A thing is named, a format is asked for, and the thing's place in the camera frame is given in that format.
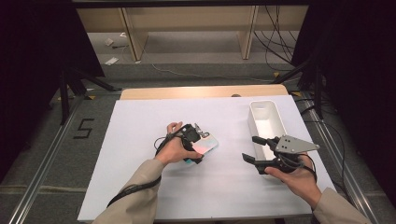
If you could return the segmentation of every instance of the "metal frame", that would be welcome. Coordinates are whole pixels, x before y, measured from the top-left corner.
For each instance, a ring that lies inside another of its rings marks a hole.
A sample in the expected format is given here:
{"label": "metal frame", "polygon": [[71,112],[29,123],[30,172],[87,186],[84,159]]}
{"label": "metal frame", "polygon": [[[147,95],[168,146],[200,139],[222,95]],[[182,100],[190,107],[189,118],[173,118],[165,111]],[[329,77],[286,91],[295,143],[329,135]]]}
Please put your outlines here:
{"label": "metal frame", "polygon": [[[305,98],[309,98],[309,93],[304,92],[303,96]],[[312,102],[305,102],[305,104],[310,107],[313,105]],[[310,111],[310,116],[314,121],[321,122],[323,119],[320,119],[318,115],[314,111]],[[346,184],[346,190],[348,191],[350,198],[352,199],[355,207],[362,212],[367,218],[369,218],[373,223],[379,223],[370,202],[364,195],[363,190],[359,186],[358,181],[355,179],[354,175],[349,169],[349,166],[344,161],[344,171],[343,171],[343,153],[341,149],[335,144],[332,135],[329,132],[329,129],[326,125],[320,125],[315,123],[318,129],[319,134],[321,135],[327,149],[329,149],[329,154],[334,161],[335,167],[337,171],[342,174],[344,172],[344,182]]]}
{"label": "metal frame", "polygon": [[[312,0],[72,0],[78,8],[89,7],[222,7],[222,6],[306,6]],[[57,4],[50,1],[44,4]]]}
{"label": "metal frame", "polygon": [[52,144],[49,147],[46,156],[41,162],[37,172],[35,172],[35,176],[33,177],[32,182],[30,183],[29,187],[24,192],[20,202],[16,206],[11,216],[11,219],[8,222],[9,224],[23,223],[23,221],[26,219],[26,216],[29,213],[29,210],[32,207],[33,202],[35,201],[35,197],[37,196],[37,193],[40,190],[40,186],[45,180],[47,173],[49,172],[50,167],[59,151],[59,148],[61,147],[61,144],[69,129],[69,126],[74,119],[75,113],[83,100],[84,100],[84,96],[78,96],[74,99],[70,116],[65,121],[64,125],[62,125],[59,128],[55,138],[52,141]]}

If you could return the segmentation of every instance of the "black panel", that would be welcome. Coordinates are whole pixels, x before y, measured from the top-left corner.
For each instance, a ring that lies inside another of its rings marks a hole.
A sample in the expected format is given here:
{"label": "black panel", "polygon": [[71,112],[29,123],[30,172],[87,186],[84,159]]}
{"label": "black panel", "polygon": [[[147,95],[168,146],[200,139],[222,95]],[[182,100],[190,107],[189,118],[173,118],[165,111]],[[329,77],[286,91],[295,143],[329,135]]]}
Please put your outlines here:
{"label": "black panel", "polygon": [[311,2],[305,14],[291,64],[298,66],[309,58],[330,18],[342,1],[343,0]]}
{"label": "black panel", "polygon": [[64,68],[104,75],[75,9],[26,4],[0,7],[0,180],[48,109]]}
{"label": "black panel", "polygon": [[299,6],[312,0],[72,0],[76,7]]}
{"label": "black panel", "polygon": [[392,6],[362,1],[345,21],[326,77],[334,103],[375,178],[396,205],[396,45]]}

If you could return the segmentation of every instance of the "aluminum rail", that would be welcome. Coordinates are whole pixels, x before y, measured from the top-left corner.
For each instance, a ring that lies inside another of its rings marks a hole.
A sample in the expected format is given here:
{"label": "aluminum rail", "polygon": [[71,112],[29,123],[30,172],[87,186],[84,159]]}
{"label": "aluminum rail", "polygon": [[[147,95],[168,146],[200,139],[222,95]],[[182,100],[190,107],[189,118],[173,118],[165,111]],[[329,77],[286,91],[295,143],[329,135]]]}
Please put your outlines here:
{"label": "aluminum rail", "polygon": [[64,136],[67,133],[71,122],[74,119],[75,113],[78,107],[81,105],[81,102],[84,100],[84,96],[77,96],[74,99],[74,103],[72,105],[71,113],[69,118],[65,121],[64,125],[62,125],[58,132],[56,133],[55,138],[53,139],[47,154],[45,155],[43,161],[41,162],[33,180],[31,181],[29,187],[26,189],[23,194],[20,202],[16,206],[14,213],[11,216],[9,224],[20,224],[26,219],[27,214],[29,213],[30,208],[32,207],[33,202],[35,201],[35,197],[40,189],[41,184],[45,180],[47,173],[50,170],[50,167],[59,151],[59,148],[62,145],[64,140]]}
{"label": "aluminum rail", "polygon": [[[303,93],[305,98],[309,97],[309,94],[306,92]],[[305,102],[305,104],[309,107],[312,106],[312,102]],[[373,211],[373,207],[370,205],[370,202],[367,200],[366,196],[364,195],[363,190],[361,189],[358,181],[353,176],[352,172],[350,171],[347,163],[344,161],[344,171],[343,171],[343,152],[341,149],[335,144],[332,135],[329,132],[329,129],[326,127],[325,123],[320,124],[319,122],[324,122],[323,120],[319,119],[317,113],[313,110],[310,111],[310,116],[315,122],[316,127],[318,129],[319,134],[321,135],[324,143],[329,149],[329,154],[334,161],[335,167],[337,168],[340,175],[344,172],[344,182],[346,185],[346,190],[355,204],[355,207],[364,214],[367,218],[369,218],[373,224],[379,223],[375,213]]]}

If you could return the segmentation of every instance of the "wire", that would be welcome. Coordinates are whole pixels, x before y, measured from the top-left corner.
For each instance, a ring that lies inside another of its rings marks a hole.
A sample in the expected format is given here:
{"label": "wire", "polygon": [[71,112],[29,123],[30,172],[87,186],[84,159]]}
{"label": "wire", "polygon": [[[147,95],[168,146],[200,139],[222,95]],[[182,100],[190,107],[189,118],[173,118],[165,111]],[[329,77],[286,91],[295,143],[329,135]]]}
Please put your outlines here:
{"label": "wire", "polygon": [[165,139],[165,137],[160,137],[160,138],[157,138],[157,140],[155,140],[155,142],[154,142],[154,147],[155,147],[155,149],[157,149],[158,150],[158,148],[157,148],[157,142],[160,140],[160,139]]}
{"label": "wire", "polygon": [[303,167],[303,165],[304,165],[303,163],[300,163],[300,162],[297,162],[297,161],[292,161],[291,159],[289,159],[287,157],[284,157],[282,154],[279,154],[279,158],[283,161],[283,163],[285,165],[287,165],[287,166],[289,166],[290,168],[293,168],[293,169],[297,169],[297,168]]}
{"label": "wire", "polygon": [[291,31],[289,31],[289,34],[291,35],[291,37],[294,39],[294,41],[296,41],[297,42],[297,39],[296,39],[296,37],[294,37],[294,35],[291,33]]}
{"label": "wire", "polygon": [[304,109],[302,112],[300,112],[300,115],[305,114],[307,111],[311,110],[311,109],[315,109],[314,105],[309,106],[308,108]]}
{"label": "wire", "polygon": [[[262,36],[264,36],[265,39],[270,40],[270,38],[268,38],[268,37],[264,34],[263,31],[261,31],[261,32],[262,32]],[[294,49],[294,47],[292,47],[292,46],[283,45],[283,44],[280,44],[280,43],[275,42],[274,40],[271,40],[271,41],[272,41],[272,43],[275,44],[275,45],[285,46],[285,47],[287,47],[287,48]]]}
{"label": "wire", "polygon": [[321,108],[321,111],[326,112],[326,113],[331,114],[331,115],[338,115],[336,112],[331,112],[331,111],[323,109],[323,107]]}
{"label": "wire", "polygon": [[113,47],[111,47],[111,48],[113,48],[113,49],[121,49],[121,48],[126,48],[126,47],[128,47],[129,45],[124,45],[124,46],[113,46]]}
{"label": "wire", "polygon": [[337,134],[338,137],[341,141],[341,146],[343,149],[343,159],[342,159],[342,168],[341,168],[341,181],[342,181],[342,186],[340,189],[345,193],[346,198],[349,202],[351,202],[350,196],[347,193],[347,188],[346,188],[346,184],[345,184],[345,164],[346,164],[346,148],[345,148],[345,144],[344,144],[344,140],[342,135],[338,132],[338,130],[336,128],[334,128],[332,125],[330,125],[329,123],[326,123],[324,121],[315,121],[315,120],[304,120],[305,123],[319,123],[319,124],[323,124],[325,126],[328,126],[330,128],[332,128]]}
{"label": "wire", "polygon": [[[274,22],[274,20],[273,20],[273,18],[272,18],[272,16],[271,16],[271,14],[270,14],[270,12],[269,12],[267,6],[265,6],[265,10],[267,11],[268,16],[269,16],[269,18],[270,18],[270,20],[271,20],[271,23],[272,23],[273,26],[274,26],[274,31],[276,31],[277,34],[279,35],[280,43],[283,42],[283,43],[286,45],[286,42],[285,42],[285,40],[283,39],[283,37],[282,37],[282,35],[280,34],[280,31],[279,31],[279,12],[280,12],[280,7],[279,7],[279,6],[276,6],[276,22]],[[286,53],[285,48],[284,48],[285,45],[282,44],[282,49],[283,49],[283,51],[285,52],[286,57],[287,57],[287,58],[289,59],[289,61],[290,61],[290,58],[289,58],[289,56],[288,56],[288,54]],[[292,54],[291,54],[289,48],[286,48],[286,49],[288,50],[290,56],[292,57]]]}
{"label": "wire", "polygon": [[314,99],[299,99],[299,100],[295,100],[294,102],[301,102],[301,101],[313,101]]}
{"label": "wire", "polygon": [[314,160],[312,160],[312,158],[310,156],[308,156],[308,154],[299,154],[300,156],[306,156],[309,160],[311,160],[312,162],[312,169],[309,168],[308,166],[304,165],[303,168],[309,172],[311,172],[311,174],[314,176],[315,178],[315,182],[318,182],[318,175],[317,175],[317,166],[315,165]]}
{"label": "wire", "polygon": [[335,186],[337,186],[337,187],[338,187],[340,190],[342,190],[344,193],[347,192],[347,191],[344,189],[344,187],[343,187],[340,183],[336,182],[336,181],[333,180],[333,179],[332,179],[332,182],[334,183]]}
{"label": "wire", "polygon": [[[146,56],[149,58],[149,55],[148,55],[148,53],[146,52],[145,48],[141,48],[141,49],[143,50],[144,53],[146,53]],[[151,66],[152,66],[155,70],[157,70],[157,71],[160,71],[160,72],[167,72],[167,73],[171,73],[171,74],[174,74],[174,75],[177,75],[177,76],[182,76],[182,77],[201,77],[201,78],[210,78],[210,77],[205,77],[205,76],[196,75],[196,74],[183,74],[183,73],[177,73],[177,72],[174,72],[174,71],[171,71],[171,70],[168,70],[168,69],[160,69],[160,68],[158,68],[156,65],[154,65],[154,63],[152,63]],[[290,71],[290,70],[280,70],[280,69],[275,69],[275,68],[272,68],[272,69],[277,70],[277,71]],[[226,79],[246,79],[246,80],[253,80],[253,81],[260,81],[260,82],[273,82],[273,80],[259,79],[259,78],[253,78],[253,77],[224,77],[224,76],[213,76],[213,77],[211,77],[211,78],[214,78],[214,77],[226,78]],[[291,82],[291,81],[297,80],[297,79],[300,79],[300,78],[298,77],[298,78],[295,78],[295,79],[292,79],[292,80],[289,80],[289,81],[285,81],[285,82]]]}
{"label": "wire", "polygon": [[[177,73],[177,72],[167,70],[167,69],[160,69],[160,68],[156,67],[153,63],[151,65],[152,65],[152,67],[154,67],[156,70],[158,70],[160,72],[168,72],[168,73],[172,73],[177,76],[210,78],[210,77],[205,77],[205,76],[196,75],[196,74],[182,74],[182,73]],[[260,82],[272,82],[273,81],[273,80],[266,80],[266,79],[258,79],[258,78],[254,78],[254,77],[223,77],[223,76],[213,76],[213,77],[228,78],[228,79],[249,79],[249,80],[260,81]]]}
{"label": "wire", "polygon": [[268,42],[268,45],[265,45],[261,39],[259,39],[259,37],[257,36],[256,32],[254,32],[254,35],[257,37],[257,39],[260,41],[260,43],[262,43],[263,46],[265,46],[265,49],[269,49],[273,54],[275,54],[278,58],[282,59],[283,61],[285,61],[286,63],[290,63],[290,61],[288,59],[285,59],[284,57],[280,56],[278,53],[276,53],[273,49],[270,49],[268,46],[270,45],[270,43],[272,42],[272,40],[270,39],[270,41]]}
{"label": "wire", "polygon": [[121,51],[121,57],[122,57],[122,59],[123,59],[125,62],[127,61],[127,60],[124,58],[124,51],[125,51],[126,48],[128,48],[128,47],[122,48],[122,51]]}

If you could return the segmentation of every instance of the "white paper sheet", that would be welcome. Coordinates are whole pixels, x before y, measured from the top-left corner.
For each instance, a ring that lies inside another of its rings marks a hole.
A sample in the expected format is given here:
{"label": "white paper sheet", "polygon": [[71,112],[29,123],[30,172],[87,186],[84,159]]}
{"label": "white paper sheet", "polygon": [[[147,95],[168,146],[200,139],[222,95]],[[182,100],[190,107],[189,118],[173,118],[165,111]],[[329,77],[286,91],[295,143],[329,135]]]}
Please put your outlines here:
{"label": "white paper sheet", "polygon": [[[287,217],[310,207],[280,181],[260,176],[242,160],[254,156],[248,128],[249,104],[272,100],[289,135],[311,141],[290,96],[117,101],[78,220],[94,220],[145,160],[154,141],[173,121],[197,123],[219,141],[200,164],[169,164],[163,172],[156,219]],[[318,185],[333,188],[316,151]]]}

